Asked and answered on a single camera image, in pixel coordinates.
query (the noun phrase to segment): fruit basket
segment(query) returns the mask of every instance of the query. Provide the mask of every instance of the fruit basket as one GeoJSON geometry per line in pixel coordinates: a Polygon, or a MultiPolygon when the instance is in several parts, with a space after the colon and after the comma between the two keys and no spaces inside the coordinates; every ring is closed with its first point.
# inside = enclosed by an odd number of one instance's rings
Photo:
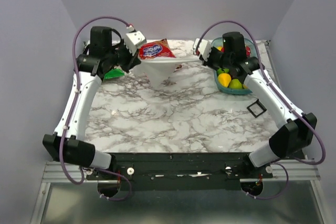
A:
{"type": "MultiPolygon", "coordinates": [[[[249,39],[244,38],[245,40],[245,46],[248,47],[250,49],[250,57],[257,57],[257,52],[256,52],[256,48],[253,45],[252,41],[250,41],[249,39]]],[[[214,39],[212,41],[212,46],[213,47],[222,47],[223,46],[223,39],[217,38],[214,39]]],[[[244,95],[244,94],[251,94],[252,91],[249,89],[232,89],[232,88],[227,88],[225,86],[223,86],[222,84],[220,84],[220,82],[218,81],[218,75],[217,72],[214,70],[214,78],[215,78],[215,82],[217,84],[218,90],[220,92],[223,93],[227,93],[227,94],[240,94],[240,95],[244,95]]]]}

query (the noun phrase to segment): chip bag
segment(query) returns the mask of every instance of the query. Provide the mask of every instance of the chip bag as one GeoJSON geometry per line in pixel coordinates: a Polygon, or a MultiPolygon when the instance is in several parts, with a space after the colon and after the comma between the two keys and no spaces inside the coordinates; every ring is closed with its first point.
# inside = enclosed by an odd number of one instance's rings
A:
{"type": "Polygon", "coordinates": [[[167,39],[162,39],[143,45],[139,50],[139,57],[142,60],[153,59],[156,57],[176,58],[169,48],[167,39]]]}

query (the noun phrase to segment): yellow fruit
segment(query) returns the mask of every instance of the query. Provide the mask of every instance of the yellow fruit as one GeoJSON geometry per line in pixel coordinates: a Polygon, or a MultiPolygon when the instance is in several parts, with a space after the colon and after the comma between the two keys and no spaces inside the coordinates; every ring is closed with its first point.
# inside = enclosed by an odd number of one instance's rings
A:
{"type": "Polygon", "coordinates": [[[233,79],[229,84],[229,88],[231,88],[231,89],[243,89],[243,85],[241,84],[241,82],[238,79],[233,79]]]}
{"type": "Polygon", "coordinates": [[[218,81],[221,85],[227,88],[227,86],[229,86],[229,83],[231,82],[231,76],[228,73],[221,73],[218,76],[218,81]]]}

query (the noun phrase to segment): marble table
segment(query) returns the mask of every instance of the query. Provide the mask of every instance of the marble table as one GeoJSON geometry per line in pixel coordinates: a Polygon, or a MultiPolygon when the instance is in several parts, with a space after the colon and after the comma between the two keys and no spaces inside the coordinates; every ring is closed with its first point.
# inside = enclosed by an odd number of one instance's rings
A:
{"type": "MultiPolygon", "coordinates": [[[[192,57],[193,41],[169,45],[176,57],[192,57]]],[[[273,77],[262,41],[258,48],[273,77]]],[[[184,64],[156,90],[130,73],[99,88],[86,141],[104,152],[251,152],[277,130],[268,112],[254,118],[246,109],[256,100],[220,93],[213,71],[200,62],[184,64]]]]}

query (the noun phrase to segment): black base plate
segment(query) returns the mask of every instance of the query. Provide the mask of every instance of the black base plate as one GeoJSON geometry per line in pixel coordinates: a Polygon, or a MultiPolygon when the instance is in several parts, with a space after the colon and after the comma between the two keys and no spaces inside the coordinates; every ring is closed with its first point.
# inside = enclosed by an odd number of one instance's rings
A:
{"type": "MultiPolygon", "coordinates": [[[[248,153],[110,153],[115,157],[115,172],[130,180],[133,191],[144,190],[241,190],[242,178],[272,178],[261,167],[242,174],[237,167],[248,153]],[[127,169],[134,169],[133,175],[127,169]]],[[[116,180],[102,172],[87,176],[88,180],[116,180]]],[[[121,181],[120,190],[128,190],[121,181]]]]}

